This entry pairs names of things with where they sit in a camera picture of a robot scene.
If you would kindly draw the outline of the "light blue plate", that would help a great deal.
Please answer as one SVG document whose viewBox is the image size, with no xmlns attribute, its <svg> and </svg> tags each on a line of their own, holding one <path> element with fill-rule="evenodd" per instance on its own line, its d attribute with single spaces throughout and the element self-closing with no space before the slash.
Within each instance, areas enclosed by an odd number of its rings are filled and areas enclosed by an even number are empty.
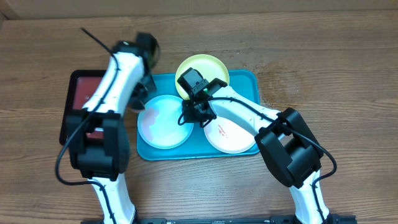
<svg viewBox="0 0 398 224">
<path fill-rule="evenodd" d="M 193 131 L 192 123 L 179 125 L 182 99 L 173 95 L 160 95 L 149 100 L 137 118 L 141 138 L 157 149 L 171 149 L 184 143 Z"/>
</svg>

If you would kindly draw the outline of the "yellow-green plate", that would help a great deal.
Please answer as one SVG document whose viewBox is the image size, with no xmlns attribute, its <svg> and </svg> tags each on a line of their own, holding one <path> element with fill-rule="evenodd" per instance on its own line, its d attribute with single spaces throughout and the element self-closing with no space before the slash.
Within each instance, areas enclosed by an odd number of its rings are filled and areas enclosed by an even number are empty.
<svg viewBox="0 0 398 224">
<path fill-rule="evenodd" d="M 214 78 L 218 78 L 229 84 L 229 72 L 222 61 L 218 58 L 207 55 L 198 54 L 185 59 L 178 67 L 175 74 L 175 86 L 179 95 L 184 99 L 189 99 L 186 91 L 178 84 L 177 80 L 183 72 L 193 68 L 197 70 L 203 78 L 211 82 Z"/>
</svg>

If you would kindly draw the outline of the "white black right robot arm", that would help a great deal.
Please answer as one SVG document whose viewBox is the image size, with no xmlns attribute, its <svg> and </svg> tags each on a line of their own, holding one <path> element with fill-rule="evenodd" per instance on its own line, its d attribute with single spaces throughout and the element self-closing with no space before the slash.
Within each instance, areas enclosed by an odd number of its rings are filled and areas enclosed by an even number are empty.
<svg viewBox="0 0 398 224">
<path fill-rule="evenodd" d="M 226 118 L 253 135 L 269 172 L 288 187 L 300 223 L 331 223 L 320 181 L 336 172 L 336 161 L 322 147 L 301 114 L 263 107 L 238 94 L 219 78 L 208 81 L 193 68 L 177 75 L 177 85 L 188 98 L 182 103 L 178 124 L 198 123 L 204 128 Z"/>
</svg>

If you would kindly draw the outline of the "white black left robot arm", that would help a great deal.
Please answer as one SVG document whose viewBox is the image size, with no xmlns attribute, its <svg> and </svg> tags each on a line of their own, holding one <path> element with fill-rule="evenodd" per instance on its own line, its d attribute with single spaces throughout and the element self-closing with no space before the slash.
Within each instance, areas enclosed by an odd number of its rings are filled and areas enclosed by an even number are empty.
<svg viewBox="0 0 398 224">
<path fill-rule="evenodd" d="M 142 100 L 156 90 L 151 70 L 159 61 L 155 37 L 140 32 L 134 42 L 119 41 L 107 49 L 108 68 L 92 97 L 65 116 L 67 140 L 55 162 L 64 185 L 94 188 L 102 223 L 134 223 L 136 208 L 128 195 L 125 171 L 130 143 L 124 125 L 128 107 L 143 110 Z"/>
</svg>

